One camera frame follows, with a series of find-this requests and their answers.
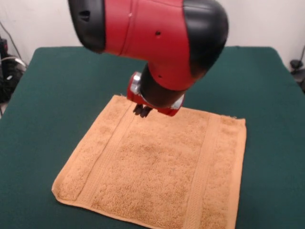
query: red robot arm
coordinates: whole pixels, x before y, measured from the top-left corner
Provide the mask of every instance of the red robot arm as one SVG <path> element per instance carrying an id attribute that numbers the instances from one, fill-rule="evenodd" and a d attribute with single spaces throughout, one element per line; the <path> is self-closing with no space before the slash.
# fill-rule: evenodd
<path id="1" fill-rule="evenodd" d="M 69 6 L 86 48 L 148 62 L 127 89 L 142 117 L 152 108 L 175 115 L 228 36 L 226 12 L 214 0 L 69 0 Z"/>

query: cable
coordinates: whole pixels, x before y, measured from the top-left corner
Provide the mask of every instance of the cable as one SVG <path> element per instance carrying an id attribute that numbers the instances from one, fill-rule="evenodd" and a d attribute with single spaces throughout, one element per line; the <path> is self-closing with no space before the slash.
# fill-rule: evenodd
<path id="1" fill-rule="evenodd" d="M 16 46 L 16 44 L 15 44 L 13 38 L 11 37 L 10 33 L 6 30 L 6 28 L 4 27 L 4 25 L 2 24 L 1 21 L 0 21 L 0 26 L 3 28 L 3 30 L 4 30 L 4 31 L 8 34 L 8 36 L 10 37 L 10 40 L 11 40 L 11 42 L 12 42 L 12 44 L 13 44 L 13 46 L 14 46 L 14 48 L 15 48 L 15 50 L 16 50 L 18 56 L 19 56 L 19 58 L 21 58 L 20 52 L 19 52 L 19 50 L 17 49 L 17 46 Z"/>
<path id="2" fill-rule="evenodd" d="M 305 53 L 305 45 L 304 45 L 304 48 L 303 48 L 303 52 L 302 52 L 302 55 L 301 55 L 300 61 L 302 61 L 302 60 L 303 60 L 304 53 Z"/>

